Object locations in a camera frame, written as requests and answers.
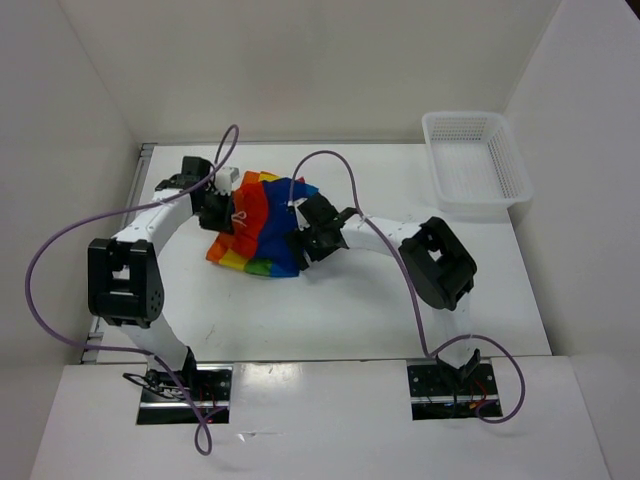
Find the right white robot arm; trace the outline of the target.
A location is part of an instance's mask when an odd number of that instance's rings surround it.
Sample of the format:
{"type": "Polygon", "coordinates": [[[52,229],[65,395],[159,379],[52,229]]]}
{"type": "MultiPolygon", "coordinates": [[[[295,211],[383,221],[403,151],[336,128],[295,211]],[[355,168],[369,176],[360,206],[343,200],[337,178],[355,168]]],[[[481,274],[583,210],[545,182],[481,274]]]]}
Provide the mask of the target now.
{"type": "Polygon", "coordinates": [[[365,216],[354,207],[339,211],[319,193],[290,200],[288,209],[297,226],[286,241],[302,270],[340,249],[365,250],[397,260],[412,302],[430,307],[444,327],[447,345],[432,354],[440,385],[460,393],[473,382],[480,353],[461,337],[470,333],[472,325],[470,293],[477,265],[443,219],[406,223],[365,216]]]}

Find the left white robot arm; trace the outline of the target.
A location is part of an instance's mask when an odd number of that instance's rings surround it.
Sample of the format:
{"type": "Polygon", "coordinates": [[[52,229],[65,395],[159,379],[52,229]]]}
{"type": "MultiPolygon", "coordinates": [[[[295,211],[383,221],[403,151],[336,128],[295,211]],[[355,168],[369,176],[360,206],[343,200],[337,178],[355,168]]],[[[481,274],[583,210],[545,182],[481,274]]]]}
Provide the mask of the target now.
{"type": "Polygon", "coordinates": [[[167,399],[196,394],[200,373],[192,350],[173,332],[163,314],[165,290],[158,256],[174,233],[196,217],[206,230],[232,230],[236,167],[218,171],[208,160],[186,156],[181,171],[155,188],[152,207],[124,229],[88,247],[90,312],[117,327],[147,358],[145,376],[125,376],[167,399]]]}

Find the rainbow striped shorts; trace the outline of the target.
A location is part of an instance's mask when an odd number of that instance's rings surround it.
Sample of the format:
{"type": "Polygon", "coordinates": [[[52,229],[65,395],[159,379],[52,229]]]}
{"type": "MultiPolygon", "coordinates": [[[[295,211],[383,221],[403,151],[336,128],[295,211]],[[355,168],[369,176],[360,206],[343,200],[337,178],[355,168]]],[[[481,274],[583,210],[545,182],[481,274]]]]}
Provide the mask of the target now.
{"type": "Polygon", "coordinates": [[[285,235],[298,228],[290,200],[306,199],[318,188],[303,178],[292,181],[269,172],[247,171],[233,194],[234,231],[220,233],[206,260],[245,274],[292,278],[300,273],[285,235]]]}

